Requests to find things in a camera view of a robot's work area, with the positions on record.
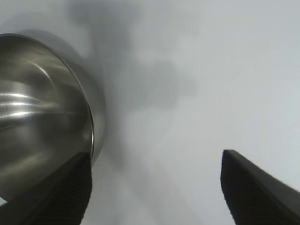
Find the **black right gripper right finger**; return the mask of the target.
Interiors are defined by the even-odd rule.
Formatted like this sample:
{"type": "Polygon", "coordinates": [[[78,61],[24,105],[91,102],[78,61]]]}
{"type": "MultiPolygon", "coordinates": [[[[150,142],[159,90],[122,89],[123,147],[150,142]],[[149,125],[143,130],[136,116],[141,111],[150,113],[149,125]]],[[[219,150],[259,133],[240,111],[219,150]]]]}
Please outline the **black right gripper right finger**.
{"type": "Polygon", "coordinates": [[[237,225],[298,225],[300,193],[235,150],[224,150],[220,183],[237,225]]]}

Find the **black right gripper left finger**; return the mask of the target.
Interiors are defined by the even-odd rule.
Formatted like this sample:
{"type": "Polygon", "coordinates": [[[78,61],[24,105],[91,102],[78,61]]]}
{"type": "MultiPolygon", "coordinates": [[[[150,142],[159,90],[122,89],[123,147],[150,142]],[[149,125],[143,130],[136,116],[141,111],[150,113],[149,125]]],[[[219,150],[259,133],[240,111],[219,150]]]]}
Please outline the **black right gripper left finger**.
{"type": "Polygon", "coordinates": [[[0,208],[2,225],[79,225],[92,191],[91,160],[79,153],[0,208]]]}

